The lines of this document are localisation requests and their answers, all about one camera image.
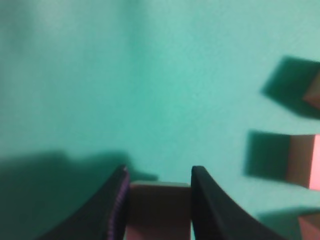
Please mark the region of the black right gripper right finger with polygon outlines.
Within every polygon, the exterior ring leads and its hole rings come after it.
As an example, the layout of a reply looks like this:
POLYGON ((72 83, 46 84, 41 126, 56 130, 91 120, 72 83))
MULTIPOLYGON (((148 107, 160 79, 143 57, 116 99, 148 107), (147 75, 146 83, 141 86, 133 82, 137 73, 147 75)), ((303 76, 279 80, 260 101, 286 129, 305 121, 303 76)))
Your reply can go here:
POLYGON ((282 240, 243 210, 203 166, 191 170, 191 221, 196 240, 282 240))

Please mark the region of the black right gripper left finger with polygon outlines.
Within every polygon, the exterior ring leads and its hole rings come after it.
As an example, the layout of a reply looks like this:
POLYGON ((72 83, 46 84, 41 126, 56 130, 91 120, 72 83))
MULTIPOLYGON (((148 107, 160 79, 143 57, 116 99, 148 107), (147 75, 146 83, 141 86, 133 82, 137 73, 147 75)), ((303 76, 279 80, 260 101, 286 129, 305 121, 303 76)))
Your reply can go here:
POLYGON ((122 240, 129 214, 130 174, 118 166, 76 212, 39 240, 122 240))

